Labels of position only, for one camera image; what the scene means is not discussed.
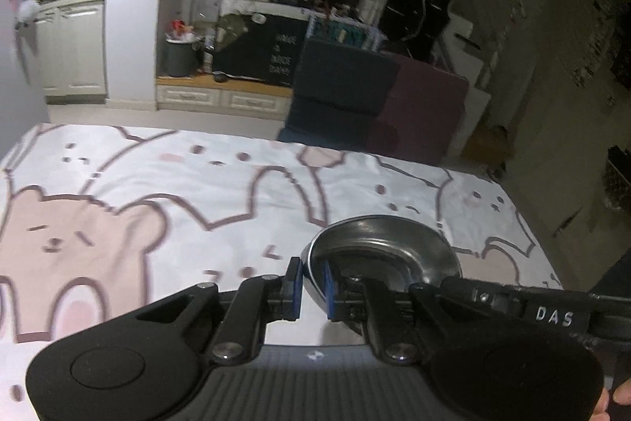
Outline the person's right hand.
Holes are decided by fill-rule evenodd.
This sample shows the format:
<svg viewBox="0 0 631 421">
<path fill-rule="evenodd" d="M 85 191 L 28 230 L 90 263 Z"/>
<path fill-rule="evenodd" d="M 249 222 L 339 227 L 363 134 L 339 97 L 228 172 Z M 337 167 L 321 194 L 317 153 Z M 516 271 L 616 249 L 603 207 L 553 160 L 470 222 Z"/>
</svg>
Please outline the person's right hand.
<svg viewBox="0 0 631 421">
<path fill-rule="evenodd" d="M 631 379 L 628 378 L 613 392 L 603 388 L 599 401 L 590 416 L 590 421 L 610 421 L 610 405 L 629 406 L 631 404 Z"/>
</svg>

